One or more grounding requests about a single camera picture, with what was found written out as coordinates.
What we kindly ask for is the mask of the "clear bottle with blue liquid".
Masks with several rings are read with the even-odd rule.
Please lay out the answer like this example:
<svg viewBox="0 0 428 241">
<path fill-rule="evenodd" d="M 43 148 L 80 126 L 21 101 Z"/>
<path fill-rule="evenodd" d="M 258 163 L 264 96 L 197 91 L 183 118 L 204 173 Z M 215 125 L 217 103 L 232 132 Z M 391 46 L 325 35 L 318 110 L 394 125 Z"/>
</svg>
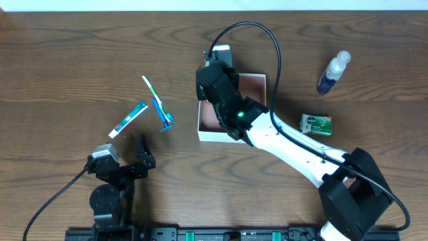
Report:
<svg viewBox="0 0 428 241">
<path fill-rule="evenodd" d="M 323 71 L 317 82 L 317 92 L 320 95 L 327 94 L 332 87 L 338 82 L 340 77 L 343 75 L 347 63 L 351 59 L 350 53 L 347 51 L 341 51 L 336 57 L 332 58 L 329 65 Z"/>
</svg>

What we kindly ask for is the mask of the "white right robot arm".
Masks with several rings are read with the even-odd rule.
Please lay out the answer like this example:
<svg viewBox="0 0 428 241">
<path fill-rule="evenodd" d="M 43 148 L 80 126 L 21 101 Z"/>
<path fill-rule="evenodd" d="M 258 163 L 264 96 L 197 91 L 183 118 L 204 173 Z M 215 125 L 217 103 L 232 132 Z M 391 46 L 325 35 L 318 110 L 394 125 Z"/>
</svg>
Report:
<svg viewBox="0 0 428 241">
<path fill-rule="evenodd" d="M 242 97 L 229 50 L 205 54 L 196 85 L 197 98 L 212 104 L 219 126 L 231 138 L 275 155 L 317 187 L 328 218 L 321 239 L 364 240 L 392 204 L 390 188 L 366 151 L 346 153 L 323 145 L 282 122 L 262 103 Z"/>
</svg>

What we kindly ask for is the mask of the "green soap bar package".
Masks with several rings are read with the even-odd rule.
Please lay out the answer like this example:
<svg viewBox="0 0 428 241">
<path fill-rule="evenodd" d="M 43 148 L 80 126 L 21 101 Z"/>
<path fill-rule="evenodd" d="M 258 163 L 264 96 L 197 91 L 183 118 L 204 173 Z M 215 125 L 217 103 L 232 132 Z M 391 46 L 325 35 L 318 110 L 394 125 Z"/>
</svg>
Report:
<svg viewBox="0 0 428 241">
<path fill-rule="evenodd" d="M 300 130 L 305 134 L 330 136 L 332 134 L 332 118 L 330 116 L 303 114 L 300 120 Z"/>
</svg>

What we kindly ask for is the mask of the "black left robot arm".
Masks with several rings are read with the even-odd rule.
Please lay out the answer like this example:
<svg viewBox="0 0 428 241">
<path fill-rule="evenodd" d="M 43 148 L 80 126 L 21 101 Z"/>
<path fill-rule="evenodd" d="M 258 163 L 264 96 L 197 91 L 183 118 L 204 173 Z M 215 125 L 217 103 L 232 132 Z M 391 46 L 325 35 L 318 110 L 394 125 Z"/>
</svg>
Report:
<svg viewBox="0 0 428 241">
<path fill-rule="evenodd" d="M 134 201 L 134 181 L 148 176 L 148 170 L 156 167 L 144 135 L 139 137 L 134 152 L 136 163 L 120 165 L 119 153 L 111 143 L 95 148 L 88 157 L 85 170 L 104 181 L 90 196 L 97 226 L 122 226 L 131 223 Z"/>
</svg>

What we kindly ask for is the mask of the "green white toothpaste tube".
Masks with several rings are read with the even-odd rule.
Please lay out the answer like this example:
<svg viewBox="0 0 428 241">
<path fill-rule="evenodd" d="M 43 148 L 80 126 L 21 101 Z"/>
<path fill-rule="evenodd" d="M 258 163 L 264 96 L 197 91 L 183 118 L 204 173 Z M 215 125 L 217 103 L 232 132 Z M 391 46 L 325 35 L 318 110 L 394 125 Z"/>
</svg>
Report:
<svg viewBox="0 0 428 241">
<path fill-rule="evenodd" d="M 119 135 L 136 117 L 141 115 L 146 109 L 148 105 L 144 102 L 139 102 L 125 117 L 124 119 L 116 125 L 108 136 L 111 139 L 114 139 L 117 135 Z"/>
</svg>

